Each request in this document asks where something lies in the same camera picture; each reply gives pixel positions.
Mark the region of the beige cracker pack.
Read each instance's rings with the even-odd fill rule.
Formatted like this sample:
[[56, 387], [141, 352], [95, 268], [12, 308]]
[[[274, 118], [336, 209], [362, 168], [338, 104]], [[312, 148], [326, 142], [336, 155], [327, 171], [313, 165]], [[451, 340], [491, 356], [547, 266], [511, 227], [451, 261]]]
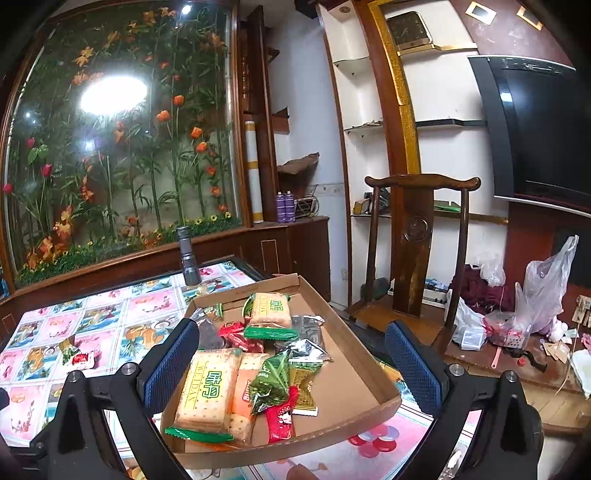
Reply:
[[164, 433], [204, 443], [232, 440], [230, 410], [241, 361], [240, 349], [197, 350], [191, 359], [173, 421], [164, 428]]

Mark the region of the red snack packet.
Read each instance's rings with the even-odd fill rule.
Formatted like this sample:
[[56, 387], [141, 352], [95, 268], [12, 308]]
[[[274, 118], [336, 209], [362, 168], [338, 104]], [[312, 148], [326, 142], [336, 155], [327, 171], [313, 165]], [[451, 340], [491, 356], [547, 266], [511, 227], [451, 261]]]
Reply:
[[263, 340], [245, 337], [245, 324], [226, 323], [218, 329], [218, 334], [232, 348], [239, 348], [245, 353], [263, 353]]

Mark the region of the green snack packet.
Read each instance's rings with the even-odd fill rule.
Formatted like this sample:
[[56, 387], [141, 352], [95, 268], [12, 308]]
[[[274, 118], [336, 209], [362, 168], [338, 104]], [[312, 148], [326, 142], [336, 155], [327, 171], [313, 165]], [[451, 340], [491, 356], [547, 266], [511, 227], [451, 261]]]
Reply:
[[290, 389], [288, 376], [290, 376], [290, 353], [287, 350], [263, 361], [262, 367], [249, 385], [252, 415], [259, 415], [287, 401]]

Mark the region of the brown cardboard tray box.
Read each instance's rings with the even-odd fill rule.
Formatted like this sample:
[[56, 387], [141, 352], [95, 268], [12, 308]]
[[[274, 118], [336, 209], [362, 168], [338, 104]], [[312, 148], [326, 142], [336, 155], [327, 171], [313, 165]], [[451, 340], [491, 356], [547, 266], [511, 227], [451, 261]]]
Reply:
[[229, 433], [224, 443], [183, 440], [164, 433], [170, 426], [188, 368], [161, 415], [165, 444], [186, 469], [242, 467], [287, 459], [318, 451], [371, 430], [391, 418], [401, 406], [401, 395], [365, 346], [324, 298], [297, 274], [253, 283], [246, 288], [200, 296], [186, 316], [204, 315], [216, 332], [232, 322], [245, 324], [242, 308], [253, 293], [290, 296], [290, 315], [317, 315], [325, 319], [322, 337], [332, 362], [313, 362], [290, 354], [290, 386], [297, 386], [293, 410], [294, 436], [269, 443], [266, 411], [252, 415], [249, 385], [263, 365], [276, 354], [273, 340], [263, 340], [263, 353], [245, 353], [233, 394]]

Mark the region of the colourful patterned tablecloth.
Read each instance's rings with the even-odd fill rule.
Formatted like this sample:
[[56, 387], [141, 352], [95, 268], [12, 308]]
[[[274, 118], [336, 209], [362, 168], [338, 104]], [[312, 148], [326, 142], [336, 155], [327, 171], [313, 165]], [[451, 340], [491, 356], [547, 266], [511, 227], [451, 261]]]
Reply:
[[[252, 286], [228, 262], [201, 271], [204, 286], [187, 287], [181, 275], [164, 276], [23, 314], [1, 352], [1, 386], [11, 398], [1, 413], [1, 434], [11, 446], [26, 446], [53, 419], [67, 369], [59, 342], [72, 339], [88, 360], [88, 377], [111, 374], [127, 361], [140, 362], [163, 342], [192, 302]], [[391, 479], [398, 474], [433, 419], [421, 412], [394, 368], [383, 368], [401, 394], [401, 406], [373, 429], [322, 450], [290, 459], [223, 470], [195, 470], [198, 479], [283, 479], [297, 464], [321, 479]]]

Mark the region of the grey flashlight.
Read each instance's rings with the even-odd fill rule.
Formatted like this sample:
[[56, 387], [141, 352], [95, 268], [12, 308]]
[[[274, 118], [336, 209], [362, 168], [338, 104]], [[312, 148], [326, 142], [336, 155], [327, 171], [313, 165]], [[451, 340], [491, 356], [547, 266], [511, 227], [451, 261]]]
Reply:
[[176, 229], [182, 265], [182, 274], [186, 286], [197, 286], [201, 283], [199, 266], [194, 256], [190, 228], [180, 226]]

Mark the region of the silver foil packet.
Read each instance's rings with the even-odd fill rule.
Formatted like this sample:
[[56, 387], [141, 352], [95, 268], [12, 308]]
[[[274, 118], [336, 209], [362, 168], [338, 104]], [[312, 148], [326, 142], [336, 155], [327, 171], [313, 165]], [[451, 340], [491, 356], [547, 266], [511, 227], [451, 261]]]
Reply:
[[332, 362], [322, 337], [325, 319], [317, 315], [294, 315], [291, 318], [297, 339], [274, 342], [276, 352], [290, 351], [293, 358], [308, 358], [313, 362]]

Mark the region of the clear plastic bag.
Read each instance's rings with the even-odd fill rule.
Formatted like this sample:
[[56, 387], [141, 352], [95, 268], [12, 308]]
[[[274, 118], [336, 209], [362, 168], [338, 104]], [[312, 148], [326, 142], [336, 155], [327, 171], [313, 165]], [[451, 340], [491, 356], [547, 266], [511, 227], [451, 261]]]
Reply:
[[524, 283], [515, 283], [515, 311], [494, 311], [484, 318], [494, 345], [523, 348], [529, 337], [549, 327], [563, 312], [579, 236], [570, 236], [560, 251], [544, 261], [531, 261]]

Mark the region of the dark wooden chair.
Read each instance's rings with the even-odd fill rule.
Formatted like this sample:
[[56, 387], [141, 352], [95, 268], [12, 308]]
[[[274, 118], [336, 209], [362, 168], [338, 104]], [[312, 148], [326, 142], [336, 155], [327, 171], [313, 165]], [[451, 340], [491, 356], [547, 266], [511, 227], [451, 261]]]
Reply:
[[[400, 320], [422, 343], [434, 347], [437, 353], [443, 355], [455, 330], [460, 292], [452, 290], [443, 322], [437, 323], [421, 316], [434, 230], [434, 193], [447, 189], [460, 194], [458, 247], [451, 251], [451, 255], [456, 262], [454, 281], [461, 283], [467, 256], [469, 199], [470, 194], [481, 187], [481, 179], [457, 180], [440, 174], [397, 174], [380, 179], [368, 176], [365, 182], [373, 189], [366, 283], [362, 299], [349, 308], [349, 316], [380, 332], [386, 331], [394, 320]], [[391, 273], [394, 279], [391, 306], [387, 306], [384, 299], [374, 298], [380, 193], [385, 188], [391, 194]]]

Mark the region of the purple bottle left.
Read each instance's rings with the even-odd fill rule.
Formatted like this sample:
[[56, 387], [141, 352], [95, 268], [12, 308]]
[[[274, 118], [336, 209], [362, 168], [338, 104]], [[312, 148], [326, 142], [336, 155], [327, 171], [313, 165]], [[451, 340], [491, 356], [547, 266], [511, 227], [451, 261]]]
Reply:
[[281, 192], [276, 194], [276, 221], [287, 222], [286, 198]]

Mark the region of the purple bottle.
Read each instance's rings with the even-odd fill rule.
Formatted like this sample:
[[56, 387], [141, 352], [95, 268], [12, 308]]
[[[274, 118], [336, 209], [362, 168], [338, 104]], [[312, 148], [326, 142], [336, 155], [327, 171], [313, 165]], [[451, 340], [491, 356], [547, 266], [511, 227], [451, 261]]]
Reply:
[[281, 192], [276, 194], [276, 221], [287, 222], [286, 198]]
[[294, 223], [296, 221], [296, 200], [294, 194], [287, 191], [284, 195], [284, 206], [286, 206], [286, 220], [287, 223]]

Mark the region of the purple bottle right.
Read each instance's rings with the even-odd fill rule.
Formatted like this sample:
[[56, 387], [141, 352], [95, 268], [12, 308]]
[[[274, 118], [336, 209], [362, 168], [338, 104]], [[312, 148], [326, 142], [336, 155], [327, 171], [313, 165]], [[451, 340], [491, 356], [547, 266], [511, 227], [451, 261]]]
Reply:
[[284, 206], [286, 206], [286, 220], [287, 223], [294, 223], [296, 221], [296, 200], [294, 194], [287, 191], [284, 195]]

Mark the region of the flower mural glass panel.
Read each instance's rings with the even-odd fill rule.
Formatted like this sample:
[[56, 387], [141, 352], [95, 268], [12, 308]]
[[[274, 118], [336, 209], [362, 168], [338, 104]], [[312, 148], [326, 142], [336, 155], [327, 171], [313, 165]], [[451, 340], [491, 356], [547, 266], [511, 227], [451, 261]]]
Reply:
[[1, 114], [11, 289], [242, 224], [233, 1], [67, 1]]

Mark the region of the black television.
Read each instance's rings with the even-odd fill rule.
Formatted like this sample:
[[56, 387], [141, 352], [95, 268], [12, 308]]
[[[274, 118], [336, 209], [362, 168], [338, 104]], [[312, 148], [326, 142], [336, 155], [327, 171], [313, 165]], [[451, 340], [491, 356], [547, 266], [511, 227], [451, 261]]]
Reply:
[[590, 93], [575, 68], [518, 56], [469, 59], [498, 199], [590, 215]]

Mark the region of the gold framed clock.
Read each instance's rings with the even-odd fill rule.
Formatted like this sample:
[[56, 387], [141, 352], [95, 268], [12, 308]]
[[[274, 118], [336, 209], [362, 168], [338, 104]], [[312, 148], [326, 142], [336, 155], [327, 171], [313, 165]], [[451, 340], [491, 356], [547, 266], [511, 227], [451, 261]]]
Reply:
[[387, 20], [387, 25], [399, 54], [437, 49], [427, 25], [417, 11], [395, 15]]

